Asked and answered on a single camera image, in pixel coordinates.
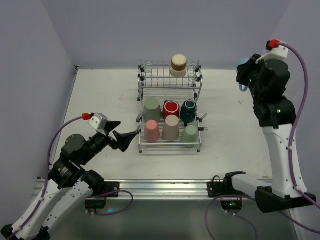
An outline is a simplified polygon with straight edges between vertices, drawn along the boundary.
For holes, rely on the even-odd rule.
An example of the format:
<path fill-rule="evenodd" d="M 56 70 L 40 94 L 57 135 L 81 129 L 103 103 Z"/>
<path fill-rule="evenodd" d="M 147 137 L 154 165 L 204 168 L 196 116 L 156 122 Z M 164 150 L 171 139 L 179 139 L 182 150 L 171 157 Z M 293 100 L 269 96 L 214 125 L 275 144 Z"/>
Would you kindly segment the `light blue mug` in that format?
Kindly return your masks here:
<path fill-rule="evenodd" d="M 243 77 L 245 76 L 245 70 L 246 70 L 243 65 L 245 65 L 249 60 L 250 60 L 249 57 L 242 58 L 236 64 L 236 72 L 237 72 L 236 81 L 238 83 L 238 87 L 241 92 L 246 92 L 248 90 L 248 86 L 245 83 L 243 83 Z"/>

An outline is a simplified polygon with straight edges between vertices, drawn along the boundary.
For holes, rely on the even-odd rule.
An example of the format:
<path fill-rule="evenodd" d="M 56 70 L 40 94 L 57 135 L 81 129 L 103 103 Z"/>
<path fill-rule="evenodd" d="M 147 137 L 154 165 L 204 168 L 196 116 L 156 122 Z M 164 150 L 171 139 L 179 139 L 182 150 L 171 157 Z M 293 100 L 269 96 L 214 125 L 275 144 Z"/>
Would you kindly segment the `pink tumbler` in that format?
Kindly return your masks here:
<path fill-rule="evenodd" d="M 146 122 L 144 128 L 144 136 L 145 139 L 150 143 L 154 143 L 159 140 L 160 129 L 158 123 L 155 120 L 148 120 Z"/>

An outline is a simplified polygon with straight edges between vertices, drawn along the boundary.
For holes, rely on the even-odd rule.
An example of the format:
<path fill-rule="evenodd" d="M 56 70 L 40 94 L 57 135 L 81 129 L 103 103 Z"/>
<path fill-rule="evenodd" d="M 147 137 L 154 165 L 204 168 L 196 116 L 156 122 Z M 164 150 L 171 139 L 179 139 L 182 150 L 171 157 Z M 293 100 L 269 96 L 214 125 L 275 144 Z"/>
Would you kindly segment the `beige tumbler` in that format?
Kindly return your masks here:
<path fill-rule="evenodd" d="M 165 119 L 162 136 L 166 141 L 175 141 L 180 134 L 179 118 L 175 115 L 169 115 Z"/>

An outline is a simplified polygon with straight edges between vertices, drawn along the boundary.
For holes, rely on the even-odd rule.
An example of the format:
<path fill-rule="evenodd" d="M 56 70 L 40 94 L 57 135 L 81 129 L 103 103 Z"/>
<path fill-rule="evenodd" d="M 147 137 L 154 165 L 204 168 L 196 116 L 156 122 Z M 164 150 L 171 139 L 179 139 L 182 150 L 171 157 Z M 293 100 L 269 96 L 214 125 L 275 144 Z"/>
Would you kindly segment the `cream and brown cup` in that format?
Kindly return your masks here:
<path fill-rule="evenodd" d="M 187 57 L 176 54 L 171 58 L 170 74 L 174 78 L 183 78 L 187 74 Z"/>

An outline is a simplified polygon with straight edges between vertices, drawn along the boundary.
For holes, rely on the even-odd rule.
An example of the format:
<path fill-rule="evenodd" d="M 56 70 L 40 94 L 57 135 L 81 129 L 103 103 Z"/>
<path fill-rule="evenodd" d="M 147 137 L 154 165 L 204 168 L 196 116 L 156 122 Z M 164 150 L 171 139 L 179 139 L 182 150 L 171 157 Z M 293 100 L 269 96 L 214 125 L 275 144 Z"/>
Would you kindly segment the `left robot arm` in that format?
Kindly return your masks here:
<path fill-rule="evenodd" d="M 90 197 L 115 197 L 121 192 L 118 185 L 107 187 L 101 175 L 94 170 L 86 171 L 83 166 L 106 147 L 125 152 L 138 132 L 116 132 L 119 121 L 92 117 L 90 122 L 95 126 L 96 134 L 89 139 L 81 134 L 66 139 L 59 159 L 28 210 L 15 223 L 1 229 L 7 240 L 48 240 L 56 224 L 79 203 Z M 113 137 L 109 135 L 110 131 L 113 131 Z"/>

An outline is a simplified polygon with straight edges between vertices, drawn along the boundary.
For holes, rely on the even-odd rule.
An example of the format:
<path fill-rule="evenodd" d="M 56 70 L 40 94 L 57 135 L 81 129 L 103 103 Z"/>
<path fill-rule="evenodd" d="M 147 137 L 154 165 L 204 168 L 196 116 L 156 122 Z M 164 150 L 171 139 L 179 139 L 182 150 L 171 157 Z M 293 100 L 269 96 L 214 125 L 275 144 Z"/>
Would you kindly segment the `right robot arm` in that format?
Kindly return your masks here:
<path fill-rule="evenodd" d="M 259 54 L 237 66 L 236 81 L 248 87 L 251 93 L 253 112 L 269 150 L 272 183 L 257 185 L 254 190 L 254 199 L 263 213 L 317 203 L 316 196 L 304 183 L 296 152 L 296 109 L 284 95 L 290 77 L 284 61 L 262 59 Z"/>

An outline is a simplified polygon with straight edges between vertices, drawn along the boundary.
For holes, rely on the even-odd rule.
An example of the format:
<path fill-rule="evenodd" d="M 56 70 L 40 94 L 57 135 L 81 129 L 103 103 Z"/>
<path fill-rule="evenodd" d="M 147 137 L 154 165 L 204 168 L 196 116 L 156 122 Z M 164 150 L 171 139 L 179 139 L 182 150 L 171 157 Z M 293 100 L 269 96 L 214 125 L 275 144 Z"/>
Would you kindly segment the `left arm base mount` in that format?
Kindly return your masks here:
<path fill-rule="evenodd" d="M 97 213 L 98 210 L 102 210 L 106 207 L 109 198 L 117 198 L 119 193 L 112 193 L 109 196 L 105 195 L 120 189 L 120 183 L 118 181 L 104 181 L 98 187 L 93 189 L 93 194 L 87 198 L 84 202 L 84 207 L 87 211 Z"/>

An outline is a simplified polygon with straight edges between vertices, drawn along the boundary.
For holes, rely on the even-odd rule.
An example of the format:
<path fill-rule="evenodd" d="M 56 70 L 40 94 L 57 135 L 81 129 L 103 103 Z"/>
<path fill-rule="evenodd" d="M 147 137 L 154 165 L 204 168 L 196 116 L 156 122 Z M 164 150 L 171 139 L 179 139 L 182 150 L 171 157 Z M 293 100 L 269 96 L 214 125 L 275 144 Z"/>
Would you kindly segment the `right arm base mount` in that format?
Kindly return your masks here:
<path fill-rule="evenodd" d="M 221 179 L 215 175 L 211 181 L 206 183 L 207 194 L 209 198 L 223 197 L 230 198 L 230 196 L 237 196 L 236 200 L 220 200 L 221 207 L 228 213 L 238 214 L 243 206 L 243 201 L 240 196 L 245 194 L 233 188 L 232 177 L 236 175 L 246 174 L 243 171 L 233 171 L 226 173 Z"/>

